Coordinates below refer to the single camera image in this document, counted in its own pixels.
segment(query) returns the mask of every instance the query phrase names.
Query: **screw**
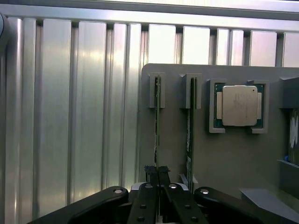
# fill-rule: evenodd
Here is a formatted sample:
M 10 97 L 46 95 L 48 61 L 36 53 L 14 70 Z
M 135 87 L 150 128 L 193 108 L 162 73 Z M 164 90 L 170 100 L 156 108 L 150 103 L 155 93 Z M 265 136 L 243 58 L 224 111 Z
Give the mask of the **screw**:
M 200 192 L 204 195 L 207 195 L 209 193 L 207 189 L 201 189 Z
M 116 194 L 120 194 L 120 193 L 122 193 L 122 189 L 115 189 L 115 190 L 114 190 L 114 193 L 116 193 Z
M 137 218 L 137 221 L 138 221 L 138 222 L 144 222 L 144 217 L 142 217 L 142 216 L 138 217 L 138 218 Z
M 191 220 L 194 221 L 195 223 L 198 222 L 198 218 L 195 217 L 195 216 L 193 216 L 193 217 L 191 218 Z
M 177 186 L 176 186 L 174 183 L 171 183 L 171 184 L 169 185 L 169 187 L 170 187 L 171 189 L 175 189 L 175 188 L 177 188 Z

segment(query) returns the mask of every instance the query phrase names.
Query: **gray mounting board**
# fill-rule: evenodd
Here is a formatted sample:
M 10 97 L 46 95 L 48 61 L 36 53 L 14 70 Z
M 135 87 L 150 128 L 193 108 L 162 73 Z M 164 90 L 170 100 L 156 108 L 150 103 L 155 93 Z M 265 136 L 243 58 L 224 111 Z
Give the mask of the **gray mounting board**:
M 299 77 L 296 68 L 147 64 L 142 70 L 138 111 L 140 181 L 144 166 L 153 165 L 155 111 L 149 108 L 150 76 L 165 76 L 165 108 L 160 111 L 160 166 L 167 165 L 170 178 L 179 181 L 186 169 L 187 110 L 181 109 L 185 95 L 184 74 L 201 74 L 201 107 L 194 124 L 193 175 L 199 186 L 209 186 L 240 197 L 239 188 L 277 186 L 277 159 L 288 149 L 289 115 L 280 109 L 280 77 Z M 245 85 L 250 80 L 269 83 L 269 130 L 253 134 L 245 127 L 225 127 L 225 133 L 209 133 L 209 80 L 226 80 L 227 85 Z

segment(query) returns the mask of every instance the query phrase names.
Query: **corrugated metal wall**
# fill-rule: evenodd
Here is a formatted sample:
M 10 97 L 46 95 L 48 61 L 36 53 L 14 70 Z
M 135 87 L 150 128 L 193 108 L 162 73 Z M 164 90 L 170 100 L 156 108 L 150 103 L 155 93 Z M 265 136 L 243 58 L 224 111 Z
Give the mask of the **corrugated metal wall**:
M 7 224 L 138 181 L 143 65 L 299 67 L 298 33 L 8 20 L 13 35 L 0 64 L 0 112 L 6 117 L 0 130 L 0 217 Z

